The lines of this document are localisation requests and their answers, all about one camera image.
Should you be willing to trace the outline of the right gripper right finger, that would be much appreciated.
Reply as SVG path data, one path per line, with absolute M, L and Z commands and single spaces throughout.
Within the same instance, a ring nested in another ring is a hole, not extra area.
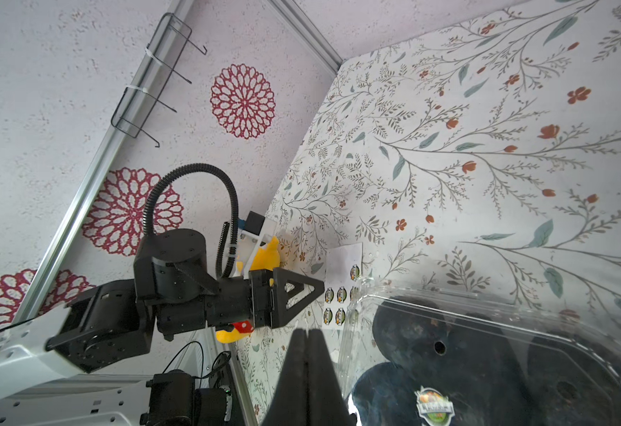
M 308 333 L 308 424 L 354 425 L 321 330 Z

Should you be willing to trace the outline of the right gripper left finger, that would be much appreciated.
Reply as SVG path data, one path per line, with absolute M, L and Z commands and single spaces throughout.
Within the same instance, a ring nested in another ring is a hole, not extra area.
M 262 425 L 308 424 L 307 341 L 305 330 L 296 329 L 292 333 L 277 388 Z

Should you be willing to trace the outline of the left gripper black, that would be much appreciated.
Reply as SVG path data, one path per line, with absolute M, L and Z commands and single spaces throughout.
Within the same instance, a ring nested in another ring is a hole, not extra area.
M 254 328 L 282 328 L 325 294 L 325 283 L 283 268 L 249 273 Z

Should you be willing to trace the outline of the white sticker label sheet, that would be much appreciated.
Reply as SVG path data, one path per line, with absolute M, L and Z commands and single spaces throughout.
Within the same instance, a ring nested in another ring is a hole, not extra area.
M 349 305 L 358 296 L 363 248 L 361 243 L 328 250 L 322 328 L 341 329 L 348 319 Z

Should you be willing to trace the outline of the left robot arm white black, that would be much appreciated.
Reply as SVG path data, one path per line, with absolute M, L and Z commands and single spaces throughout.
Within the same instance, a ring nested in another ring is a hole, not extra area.
M 149 353 L 152 337 L 214 328 L 287 325 L 325 285 L 281 267 L 215 278 L 204 236 L 177 229 L 143 238 L 129 280 L 89 289 L 66 305 L 0 331 L 0 400 Z M 7 417 L 0 415 L 0 425 Z

